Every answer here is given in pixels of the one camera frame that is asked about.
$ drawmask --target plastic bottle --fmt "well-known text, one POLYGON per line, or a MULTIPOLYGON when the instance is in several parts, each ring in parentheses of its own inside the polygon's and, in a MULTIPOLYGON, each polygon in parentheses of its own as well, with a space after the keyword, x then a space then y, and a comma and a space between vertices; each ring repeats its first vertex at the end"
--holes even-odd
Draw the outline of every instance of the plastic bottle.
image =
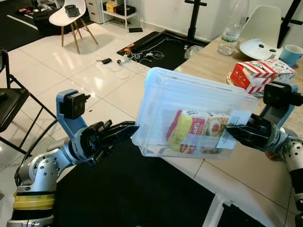
POLYGON ((218 52, 223 55, 231 55, 235 49, 240 33, 248 15, 249 0, 239 0, 234 8, 228 24, 223 32, 218 52))

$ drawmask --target red and white package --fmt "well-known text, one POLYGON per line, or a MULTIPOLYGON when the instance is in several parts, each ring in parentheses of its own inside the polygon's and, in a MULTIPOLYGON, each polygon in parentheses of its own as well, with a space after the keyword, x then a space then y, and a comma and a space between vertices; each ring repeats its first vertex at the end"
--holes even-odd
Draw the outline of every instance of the red and white package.
POLYGON ((248 93, 264 91, 265 85, 275 79, 290 80, 295 71, 279 59, 239 62, 231 74, 234 85, 248 93))

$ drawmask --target black camera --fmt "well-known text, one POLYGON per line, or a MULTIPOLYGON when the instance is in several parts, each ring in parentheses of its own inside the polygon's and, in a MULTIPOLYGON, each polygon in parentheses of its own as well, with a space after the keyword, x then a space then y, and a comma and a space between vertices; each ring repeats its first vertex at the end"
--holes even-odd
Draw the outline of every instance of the black camera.
POLYGON ((60 113, 64 114, 65 118, 76 119, 85 112, 85 103, 90 95, 86 96, 83 93, 76 93, 71 96, 66 96, 64 102, 60 103, 60 113))

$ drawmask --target white chair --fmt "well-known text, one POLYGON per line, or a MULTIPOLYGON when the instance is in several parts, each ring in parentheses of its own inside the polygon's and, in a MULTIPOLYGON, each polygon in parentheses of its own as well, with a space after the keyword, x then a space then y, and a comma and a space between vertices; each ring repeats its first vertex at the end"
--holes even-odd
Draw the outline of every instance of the white chair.
POLYGON ((76 38, 76 34, 75 34, 74 25, 76 26, 77 32, 79 33, 80 37, 82 38, 82 35, 79 31, 78 24, 76 22, 76 20, 79 18, 80 18, 80 21, 82 22, 82 24, 85 26, 86 31, 89 32, 91 37, 94 39, 95 43, 98 45, 98 42, 96 41, 95 37, 90 32, 89 28, 87 27, 87 25, 81 18, 83 16, 83 14, 85 13, 85 10, 86 10, 85 0, 65 0, 64 6, 49 17, 50 23, 52 23, 53 25, 56 25, 56 26, 61 26, 61 36, 62 36, 61 46, 63 46, 64 26, 71 25, 71 31, 72 31, 72 35, 74 36, 74 40, 75 40, 75 44, 76 44, 78 53, 80 53, 80 51, 79 51, 79 46, 78 46, 78 42, 77 42, 77 38, 76 38), (67 6, 67 5, 75 5, 76 7, 78 7, 79 12, 80 12, 79 16, 68 17, 65 12, 65 6, 67 6))
POLYGON ((258 6, 246 22, 240 37, 246 40, 262 39, 262 42, 277 47, 281 9, 275 6, 258 6))

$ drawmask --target label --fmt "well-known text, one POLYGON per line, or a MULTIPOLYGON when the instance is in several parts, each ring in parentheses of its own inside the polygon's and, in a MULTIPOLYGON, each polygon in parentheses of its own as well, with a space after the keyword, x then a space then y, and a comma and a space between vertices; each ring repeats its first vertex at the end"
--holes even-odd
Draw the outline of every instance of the label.
MULTIPOLYGON (((246 111, 234 110, 228 121, 228 124, 233 125, 246 125, 250 119, 251 113, 246 111)), ((231 134, 225 129, 216 148, 234 149, 237 144, 237 140, 232 137, 231 134)))
POLYGON ((235 43, 238 41, 240 37, 240 33, 238 32, 229 32, 229 31, 224 31, 223 35, 222 35, 222 39, 228 43, 235 43))

